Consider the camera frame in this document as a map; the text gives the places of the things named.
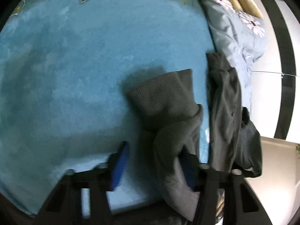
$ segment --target black bracket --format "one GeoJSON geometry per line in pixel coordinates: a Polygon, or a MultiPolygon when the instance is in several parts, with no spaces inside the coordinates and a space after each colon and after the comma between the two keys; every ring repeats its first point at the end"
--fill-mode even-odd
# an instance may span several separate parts
{"type": "Polygon", "coordinates": [[[106,163],[85,172],[68,170],[44,202],[33,225],[83,224],[81,189],[85,188],[90,189],[90,225],[111,225],[106,192],[119,185],[128,157],[129,146],[124,141],[106,163]]]}
{"type": "Polygon", "coordinates": [[[189,154],[185,147],[179,161],[187,185],[193,191],[200,191],[192,225],[215,225],[218,189],[225,192],[223,225],[272,225],[241,170],[216,171],[208,164],[199,163],[196,155],[189,154]]]}

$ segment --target bedding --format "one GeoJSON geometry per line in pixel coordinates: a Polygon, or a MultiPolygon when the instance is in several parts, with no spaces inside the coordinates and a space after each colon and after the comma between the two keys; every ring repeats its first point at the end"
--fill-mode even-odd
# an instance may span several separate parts
{"type": "MultiPolygon", "coordinates": [[[[0,33],[0,192],[34,215],[67,169],[89,170],[126,140],[130,159],[108,194],[111,210],[161,199],[125,93],[193,69],[207,162],[207,51],[214,46],[197,0],[22,0],[0,33]]],[[[88,216],[87,190],[82,206],[88,216]]]]}
{"type": "MultiPolygon", "coordinates": [[[[242,110],[237,71],[223,53],[206,55],[210,110],[208,163],[217,171],[239,169],[245,177],[258,177],[262,173],[260,135],[250,121],[247,108],[242,110]]],[[[152,156],[149,163],[162,196],[190,221],[201,195],[187,186],[178,156],[183,147],[191,154],[196,153],[202,107],[194,102],[192,86],[191,70],[182,70],[141,83],[128,93],[140,110],[147,131],[143,145],[149,146],[147,154],[152,156]]],[[[224,193],[218,195],[222,202],[224,193]]]]}
{"type": "Polygon", "coordinates": [[[251,113],[251,69],[267,45],[263,19],[233,9],[229,0],[201,0],[217,52],[235,67],[241,84],[242,106],[251,113]]]}

